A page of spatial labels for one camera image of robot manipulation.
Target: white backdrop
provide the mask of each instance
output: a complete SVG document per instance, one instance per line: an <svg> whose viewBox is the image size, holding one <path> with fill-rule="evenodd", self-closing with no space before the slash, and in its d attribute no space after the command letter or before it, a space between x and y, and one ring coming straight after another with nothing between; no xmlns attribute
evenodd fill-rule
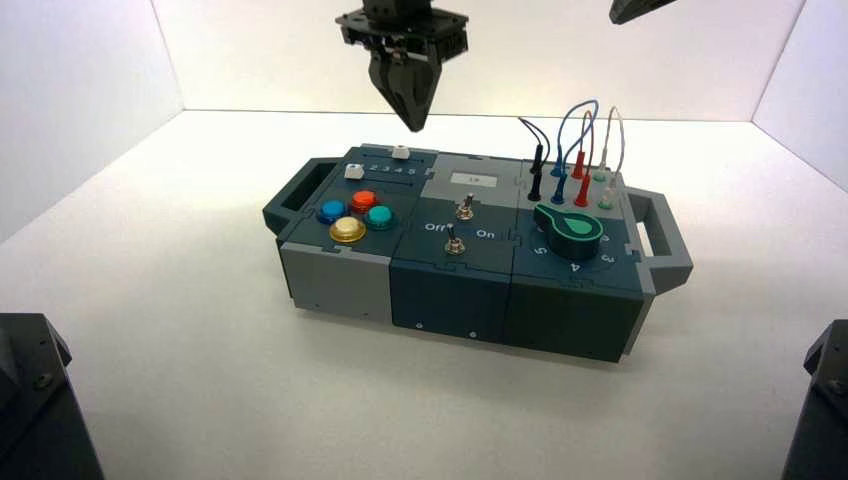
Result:
<svg viewBox="0 0 848 480"><path fill-rule="evenodd" d="M437 0L471 17L434 113L751 119L803 0L679 0L632 24L611 0ZM387 112L334 18L360 0L154 0L186 108Z"/></svg>
<svg viewBox="0 0 848 480"><path fill-rule="evenodd" d="M147 0L0 3L0 242L181 109Z"/></svg>
<svg viewBox="0 0 848 480"><path fill-rule="evenodd" d="M848 1L807 2L754 119L848 190Z"/></svg>

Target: white button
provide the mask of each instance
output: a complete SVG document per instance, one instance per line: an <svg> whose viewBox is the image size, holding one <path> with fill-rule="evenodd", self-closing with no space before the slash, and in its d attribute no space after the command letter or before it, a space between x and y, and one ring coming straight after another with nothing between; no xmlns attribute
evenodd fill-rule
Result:
<svg viewBox="0 0 848 480"><path fill-rule="evenodd" d="M345 168L346 180L362 180L365 177L365 166L359 163L349 163Z"/></svg>
<svg viewBox="0 0 848 480"><path fill-rule="evenodd" d="M395 160L409 160L409 147L398 145L392 149L392 158Z"/></svg>

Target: robotic arm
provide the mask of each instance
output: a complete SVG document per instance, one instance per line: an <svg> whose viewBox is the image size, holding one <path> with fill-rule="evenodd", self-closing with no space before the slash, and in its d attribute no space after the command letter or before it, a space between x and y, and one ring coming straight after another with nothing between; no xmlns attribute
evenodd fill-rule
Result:
<svg viewBox="0 0 848 480"><path fill-rule="evenodd" d="M362 0L362 8L336 19L346 43L371 54L371 82L413 132L424 128L442 75L442 63L468 50L468 17L432 0ZM674 0L614 0L617 25Z"/></svg>

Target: red button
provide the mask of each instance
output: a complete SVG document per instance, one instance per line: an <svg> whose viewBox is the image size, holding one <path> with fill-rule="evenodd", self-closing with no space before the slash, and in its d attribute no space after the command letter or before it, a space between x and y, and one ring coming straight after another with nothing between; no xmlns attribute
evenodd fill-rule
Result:
<svg viewBox="0 0 848 480"><path fill-rule="evenodd" d="M356 213L365 213L377 205L377 194L370 190L360 190L353 194L350 209Z"/></svg>

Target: white table surface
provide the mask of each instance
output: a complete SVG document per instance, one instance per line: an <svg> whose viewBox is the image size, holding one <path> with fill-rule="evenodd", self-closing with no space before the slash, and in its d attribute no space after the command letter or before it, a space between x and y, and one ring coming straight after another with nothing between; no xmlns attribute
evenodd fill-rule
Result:
<svg viewBox="0 0 848 480"><path fill-rule="evenodd" d="M848 194L750 124L627 131L625 178L667 195L695 270L618 365L288 298L260 211L306 160L532 155L504 118L184 113L0 245L0 311L68 341L109 478L778 478L804 354L848 316Z"/></svg>

